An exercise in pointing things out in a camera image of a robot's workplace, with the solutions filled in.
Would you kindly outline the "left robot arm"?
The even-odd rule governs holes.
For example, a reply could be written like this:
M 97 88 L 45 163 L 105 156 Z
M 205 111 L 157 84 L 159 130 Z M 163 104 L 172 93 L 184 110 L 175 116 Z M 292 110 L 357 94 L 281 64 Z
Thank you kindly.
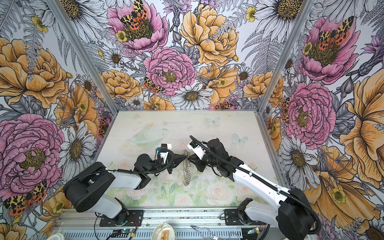
M 150 175 L 163 171 L 171 173 L 189 153 L 174 154 L 160 150 L 153 160 L 147 154 L 138 156 L 133 170 L 108 170 L 101 162 L 95 162 L 69 180 L 63 192 L 78 213 L 93 211 L 116 222 L 128 219 L 128 211 L 121 200 L 107 195 L 110 189 L 128 188 L 141 190 L 151 181 Z

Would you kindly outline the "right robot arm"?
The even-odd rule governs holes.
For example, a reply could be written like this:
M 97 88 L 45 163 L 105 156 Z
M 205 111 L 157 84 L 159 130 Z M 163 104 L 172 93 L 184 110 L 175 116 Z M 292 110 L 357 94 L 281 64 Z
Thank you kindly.
M 290 190 L 257 174 L 242 160 L 230 156 L 219 139 L 191 140 L 188 147 L 194 152 L 193 164 L 199 172 L 211 167 L 213 172 L 246 187 L 268 203 L 262 208 L 251 198 L 242 201 L 237 213 L 243 225 L 260 222 L 275 226 L 289 240 L 303 240 L 321 231 L 321 220 L 301 190 Z

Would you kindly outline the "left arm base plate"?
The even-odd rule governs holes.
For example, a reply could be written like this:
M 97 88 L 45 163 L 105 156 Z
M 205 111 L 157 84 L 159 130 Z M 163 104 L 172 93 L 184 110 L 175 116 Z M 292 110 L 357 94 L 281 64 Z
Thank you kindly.
M 123 210 L 115 218 L 103 215 L 100 227 L 140 227 L 144 218 L 143 210 Z

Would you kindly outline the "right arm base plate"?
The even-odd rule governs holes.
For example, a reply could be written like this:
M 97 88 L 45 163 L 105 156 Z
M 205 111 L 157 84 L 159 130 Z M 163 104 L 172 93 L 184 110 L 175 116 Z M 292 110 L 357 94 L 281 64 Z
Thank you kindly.
M 226 226 L 261 226 L 260 221 L 251 220 L 244 211 L 238 209 L 224 209 Z

